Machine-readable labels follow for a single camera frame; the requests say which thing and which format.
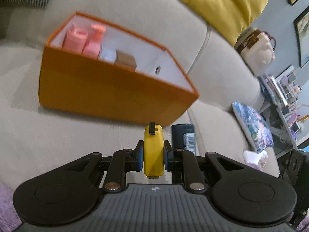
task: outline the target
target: gray wall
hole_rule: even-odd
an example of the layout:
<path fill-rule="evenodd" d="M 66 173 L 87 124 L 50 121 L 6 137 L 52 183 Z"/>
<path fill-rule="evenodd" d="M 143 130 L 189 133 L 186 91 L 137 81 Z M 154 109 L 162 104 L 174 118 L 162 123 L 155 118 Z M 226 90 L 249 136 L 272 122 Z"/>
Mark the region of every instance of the gray wall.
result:
<path fill-rule="evenodd" d="M 291 64 L 299 67 L 297 38 L 294 20 L 309 6 L 309 0 L 298 0 L 293 6 L 288 0 L 269 0 L 263 13 L 252 26 L 269 32 L 277 40 L 276 60 L 267 73 L 279 75 Z M 296 70 L 297 83 L 303 85 L 309 80 L 309 64 Z"/>

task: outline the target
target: purple carpet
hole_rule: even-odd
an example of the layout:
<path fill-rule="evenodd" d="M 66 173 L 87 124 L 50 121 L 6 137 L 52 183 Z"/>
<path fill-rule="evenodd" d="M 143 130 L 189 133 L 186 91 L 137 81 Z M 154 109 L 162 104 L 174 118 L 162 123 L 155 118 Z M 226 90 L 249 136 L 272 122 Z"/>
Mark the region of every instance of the purple carpet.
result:
<path fill-rule="evenodd" d="M 309 223 L 309 216 L 303 219 L 297 227 L 297 231 L 301 231 Z M 303 232 L 309 232 L 309 226 L 302 230 Z"/>
<path fill-rule="evenodd" d="M 12 197 L 13 191 L 0 183 L 0 232 L 12 232 L 21 225 Z"/>

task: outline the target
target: barcode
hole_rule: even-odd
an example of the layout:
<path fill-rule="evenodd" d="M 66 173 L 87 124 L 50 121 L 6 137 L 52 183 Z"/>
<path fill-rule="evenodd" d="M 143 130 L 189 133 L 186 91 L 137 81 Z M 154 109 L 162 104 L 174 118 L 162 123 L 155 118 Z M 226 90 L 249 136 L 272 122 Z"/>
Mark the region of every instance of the barcode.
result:
<path fill-rule="evenodd" d="M 183 135 L 183 144 L 185 149 L 196 155 L 195 135 L 194 133 L 186 133 Z"/>

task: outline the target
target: brown handle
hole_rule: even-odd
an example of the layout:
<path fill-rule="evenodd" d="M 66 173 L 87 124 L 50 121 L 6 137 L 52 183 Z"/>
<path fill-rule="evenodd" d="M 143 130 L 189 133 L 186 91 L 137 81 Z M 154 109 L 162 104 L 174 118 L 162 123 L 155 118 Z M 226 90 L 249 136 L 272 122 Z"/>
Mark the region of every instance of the brown handle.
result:
<path fill-rule="evenodd" d="M 273 46 L 273 51 L 275 51 L 275 49 L 276 49 L 276 46 L 277 46 L 277 42 L 276 42 L 276 39 L 273 37 L 273 36 L 271 36 L 268 32 L 264 32 L 267 36 L 268 36 L 268 38 L 269 38 L 269 41 L 271 41 L 271 40 L 273 40 L 274 41 L 274 46 Z"/>

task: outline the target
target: black circular pad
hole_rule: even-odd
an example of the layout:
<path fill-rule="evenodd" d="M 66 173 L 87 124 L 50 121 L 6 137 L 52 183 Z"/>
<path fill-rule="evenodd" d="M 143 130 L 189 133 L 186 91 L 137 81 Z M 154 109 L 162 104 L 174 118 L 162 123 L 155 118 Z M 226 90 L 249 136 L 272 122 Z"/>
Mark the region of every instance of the black circular pad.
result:
<path fill-rule="evenodd" d="M 51 171 L 21 184 L 14 207 L 28 223 L 59 226 L 88 214 L 98 201 L 96 187 L 80 172 Z"/>
<path fill-rule="evenodd" d="M 249 225 L 284 221 L 296 204 L 296 193 L 287 182 L 247 170 L 230 171 L 213 187 L 211 199 L 224 215 Z"/>

